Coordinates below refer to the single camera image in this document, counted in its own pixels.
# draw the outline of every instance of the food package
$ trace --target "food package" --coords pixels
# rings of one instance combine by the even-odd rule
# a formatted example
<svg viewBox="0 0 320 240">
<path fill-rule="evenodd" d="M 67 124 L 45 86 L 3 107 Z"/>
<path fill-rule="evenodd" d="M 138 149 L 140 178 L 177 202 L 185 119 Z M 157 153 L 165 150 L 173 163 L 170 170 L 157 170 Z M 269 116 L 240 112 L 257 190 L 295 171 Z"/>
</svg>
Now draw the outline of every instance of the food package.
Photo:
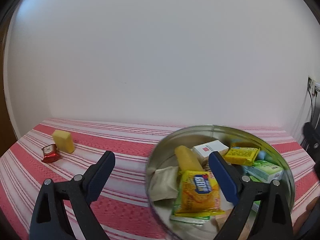
<svg viewBox="0 0 320 240">
<path fill-rule="evenodd" d="M 61 158 L 60 154 L 57 153 L 57 147 L 55 144 L 50 144 L 42 148 L 43 152 L 43 163 L 53 163 Z"/>
<path fill-rule="evenodd" d="M 256 160 L 264 160 L 267 156 L 268 154 L 265 151 L 260 150 L 256 157 Z"/>
<path fill-rule="evenodd" d="M 261 182 L 260 180 L 258 180 L 258 179 L 255 178 L 254 176 L 249 175 L 249 178 L 250 178 L 252 181 Z M 251 209 L 252 209 L 254 212 L 258 212 L 259 206 L 260 206 L 260 200 L 254 201 L 253 204 L 252 204 Z"/>
<path fill-rule="evenodd" d="M 273 179 L 281 180 L 283 168 L 264 160 L 253 162 L 252 166 L 244 167 L 250 175 L 264 183 L 270 183 Z"/>
<path fill-rule="evenodd" d="M 214 175 L 210 169 L 209 163 L 205 163 L 205 165 L 203 166 L 204 171 L 208 171 L 210 172 L 210 176 L 212 176 L 212 178 L 214 179 Z"/>
<path fill-rule="evenodd" d="M 207 171 L 185 171 L 181 177 L 174 215 L 203 217 L 222 214 L 219 185 Z"/>
<path fill-rule="evenodd" d="M 210 153 L 217 151 L 220 155 L 225 155 L 229 150 L 228 146 L 225 146 L 219 140 L 193 146 L 192 151 L 197 154 L 197 158 L 201 164 L 208 161 Z"/>
<path fill-rule="evenodd" d="M 216 222 L 217 222 L 219 230 L 223 227 L 223 225 L 226 222 L 226 220 L 227 220 L 228 216 L 230 215 L 231 211 L 232 211 L 232 209 L 228 209 L 228 210 L 226 210 L 225 214 L 215 216 L 215 219 L 216 219 Z M 244 225 L 244 228 L 242 229 L 242 232 L 241 232 L 238 240 L 247 239 L 249 234 L 250 234 L 250 226 L 249 226 L 248 222 L 246 222 L 245 225 Z"/>
<path fill-rule="evenodd" d="M 181 145 L 174 149 L 174 153 L 178 159 L 181 172 L 185 171 L 203 171 L 196 154 L 189 148 Z"/>
<path fill-rule="evenodd" d="M 191 224 L 198 224 L 202 225 L 208 220 L 210 220 L 210 216 L 203 216 L 203 217 L 178 217 L 174 215 L 174 209 L 172 209 L 172 213 L 170 215 L 170 220 L 175 220 L 179 222 L 184 222 L 184 223 L 191 223 Z"/>
<path fill-rule="evenodd" d="M 155 170 L 149 186 L 149 195 L 152 201 L 177 197 L 178 169 L 178 167 L 167 167 Z"/>
<path fill-rule="evenodd" d="M 259 151 L 251 147 L 231 147 L 223 158 L 232 164 L 251 166 Z"/>
</svg>

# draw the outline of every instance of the electrical outlet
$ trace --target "electrical outlet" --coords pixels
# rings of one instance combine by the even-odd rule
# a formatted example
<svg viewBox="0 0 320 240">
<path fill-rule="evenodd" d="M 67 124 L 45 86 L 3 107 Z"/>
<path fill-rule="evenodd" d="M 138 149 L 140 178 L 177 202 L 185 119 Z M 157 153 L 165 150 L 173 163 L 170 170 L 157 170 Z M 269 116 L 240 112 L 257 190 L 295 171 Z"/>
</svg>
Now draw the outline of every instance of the electrical outlet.
<svg viewBox="0 0 320 240">
<path fill-rule="evenodd" d="M 313 95 L 313 96 L 315 94 L 315 85 L 316 85 L 316 81 L 314 79 L 312 79 L 310 76 L 308 76 L 308 89 L 309 89 L 311 95 Z"/>
</svg>

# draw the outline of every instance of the red and white striped fabric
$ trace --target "red and white striped fabric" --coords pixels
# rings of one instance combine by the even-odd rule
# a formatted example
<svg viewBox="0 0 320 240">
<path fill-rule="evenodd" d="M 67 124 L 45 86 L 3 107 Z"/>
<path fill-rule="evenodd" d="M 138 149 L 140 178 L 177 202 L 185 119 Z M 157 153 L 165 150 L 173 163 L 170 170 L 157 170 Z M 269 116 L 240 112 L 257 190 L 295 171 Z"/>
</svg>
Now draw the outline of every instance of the red and white striped fabric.
<svg viewBox="0 0 320 240">
<path fill-rule="evenodd" d="M 116 166 L 91 208 L 110 239 L 165 239 L 148 208 L 144 189 L 147 158 L 159 140 L 181 127 L 87 122 L 51 118 L 37 125 L 0 158 L 0 208 L 22 239 L 28 239 L 33 207 L 41 184 L 70 180 L 98 161 L 106 151 L 116 155 Z M 238 127 L 270 143 L 287 160 L 296 186 L 292 221 L 320 195 L 313 160 L 285 131 L 278 128 Z M 45 164 L 41 148 L 53 143 L 55 129 L 72 133 L 76 150 Z M 66 210 L 77 239 L 84 239 L 70 203 Z"/>
</svg>

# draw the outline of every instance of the blue gripper pad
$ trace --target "blue gripper pad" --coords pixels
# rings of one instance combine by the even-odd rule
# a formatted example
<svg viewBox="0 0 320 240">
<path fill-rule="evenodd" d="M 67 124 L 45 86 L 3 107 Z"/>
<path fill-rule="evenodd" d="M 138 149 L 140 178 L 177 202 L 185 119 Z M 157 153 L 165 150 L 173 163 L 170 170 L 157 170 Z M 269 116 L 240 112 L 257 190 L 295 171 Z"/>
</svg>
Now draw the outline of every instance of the blue gripper pad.
<svg viewBox="0 0 320 240">
<path fill-rule="evenodd" d="M 215 155 L 214 152 L 210 153 L 209 155 L 209 167 L 216 178 L 225 198 L 227 201 L 231 202 L 234 206 L 237 205 L 239 201 L 238 197 L 238 187 L 236 183 L 233 181 L 231 176 L 229 175 L 228 171 L 224 167 L 224 165 L 221 163 L 219 158 Z"/>
<path fill-rule="evenodd" d="M 91 165 L 84 173 L 83 188 L 88 205 L 96 201 L 107 182 L 114 166 L 116 157 L 113 152 L 106 151 L 96 164 Z"/>
</svg>

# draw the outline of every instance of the green snack package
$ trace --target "green snack package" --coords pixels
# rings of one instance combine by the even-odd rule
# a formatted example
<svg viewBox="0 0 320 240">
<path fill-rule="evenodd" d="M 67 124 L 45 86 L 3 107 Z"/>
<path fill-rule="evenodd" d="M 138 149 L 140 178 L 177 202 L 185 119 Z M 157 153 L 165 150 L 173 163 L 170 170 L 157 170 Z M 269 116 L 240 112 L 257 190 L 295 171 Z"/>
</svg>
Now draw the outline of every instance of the green snack package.
<svg viewBox="0 0 320 240">
<path fill-rule="evenodd" d="M 270 183 L 273 179 L 281 180 L 283 168 L 273 163 L 258 160 L 252 166 L 244 166 L 247 173 L 264 183 Z"/>
<path fill-rule="evenodd" d="M 174 215 L 174 211 L 175 211 L 175 208 L 172 209 L 172 212 L 170 215 L 170 220 L 175 220 L 175 221 L 184 222 L 184 223 L 198 224 L 198 225 L 202 225 L 210 220 L 210 216 L 192 217 L 192 218 L 190 218 L 190 217 L 177 217 Z"/>
<path fill-rule="evenodd" d="M 255 178 L 254 176 L 249 175 L 249 178 L 250 178 L 252 181 L 261 182 L 260 180 L 258 180 L 258 179 Z M 252 204 L 251 209 L 252 209 L 254 212 L 258 212 L 259 206 L 260 206 L 260 200 L 254 201 L 253 204 Z"/>
</svg>

